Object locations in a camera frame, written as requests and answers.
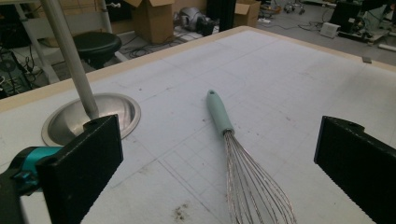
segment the whisk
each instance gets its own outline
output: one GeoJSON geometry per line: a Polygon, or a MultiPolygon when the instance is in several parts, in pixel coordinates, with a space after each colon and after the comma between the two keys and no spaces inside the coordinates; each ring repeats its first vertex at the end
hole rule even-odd
{"type": "Polygon", "coordinates": [[[232,223],[297,223],[287,195],[233,136],[233,125],[218,94],[209,91],[206,102],[225,140],[232,223]]]}

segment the stool seat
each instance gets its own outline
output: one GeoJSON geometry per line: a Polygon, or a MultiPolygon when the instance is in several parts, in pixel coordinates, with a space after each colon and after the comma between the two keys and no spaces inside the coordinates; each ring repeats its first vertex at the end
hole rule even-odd
{"type": "Polygon", "coordinates": [[[103,68],[122,46],[120,38],[111,33],[88,32],[73,39],[79,57],[95,69],[103,68]]]}

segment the floor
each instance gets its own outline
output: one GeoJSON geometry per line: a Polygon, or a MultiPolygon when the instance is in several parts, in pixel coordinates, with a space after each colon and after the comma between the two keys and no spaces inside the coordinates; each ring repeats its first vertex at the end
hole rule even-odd
{"type": "MultiPolygon", "coordinates": [[[[285,6],[288,1],[276,0],[276,3],[280,6],[285,6]]],[[[332,16],[333,8],[324,7],[321,4],[305,4],[304,13],[299,14],[299,9],[290,13],[282,10],[279,14],[275,14],[271,17],[264,15],[265,19],[269,23],[258,22],[257,28],[275,33],[278,35],[284,35],[291,38],[303,40],[315,45],[326,47],[329,49],[340,50],[349,54],[368,57],[373,61],[381,63],[387,63],[396,65],[396,52],[380,49],[379,44],[388,44],[396,46],[396,37],[383,36],[374,42],[373,45],[363,43],[348,38],[336,36],[335,38],[329,38],[320,35],[320,25],[329,21],[332,16]]],[[[384,30],[373,31],[377,34],[385,33],[384,30]]],[[[176,39],[173,42],[165,43],[161,45],[150,45],[148,42],[134,35],[133,32],[120,35],[123,46],[120,52],[125,55],[128,59],[133,59],[157,50],[171,48],[174,45],[183,44],[186,41],[192,41],[195,38],[199,38],[200,35],[192,32],[188,32],[177,27],[175,30],[176,39]]],[[[112,60],[106,65],[117,63],[117,60],[112,60]]],[[[86,72],[91,72],[87,64],[83,64],[86,72]]],[[[53,65],[56,73],[61,80],[70,78],[67,66],[65,63],[57,63],[53,65]]],[[[46,85],[45,80],[42,78],[37,79],[37,86],[46,85]]]]}

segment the stainless steel bowl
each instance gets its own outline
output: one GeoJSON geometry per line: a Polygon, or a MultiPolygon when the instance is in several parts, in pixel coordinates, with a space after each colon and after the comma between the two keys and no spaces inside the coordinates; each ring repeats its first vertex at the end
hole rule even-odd
{"type": "MultiPolygon", "coordinates": [[[[99,117],[118,114],[121,138],[127,136],[140,120],[139,104],[132,98],[116,93],[93,96],[99,117]]],[[[79,99],[62,106],[44,123],[41,136],[48,146],[64,146],[83,132],[82,125],[90,121],[79,99]]]]}

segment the whisk handle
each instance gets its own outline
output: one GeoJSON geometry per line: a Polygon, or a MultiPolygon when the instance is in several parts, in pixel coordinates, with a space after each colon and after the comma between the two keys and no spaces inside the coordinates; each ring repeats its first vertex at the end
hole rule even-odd
{"type": "Polygon", "coordinates": [[[207,92],[206,103],[219,133],[224,135],[226,131],[233,132],[233,125],[228,118],[224,103],[215,91],[210,90],[207,92]]]}

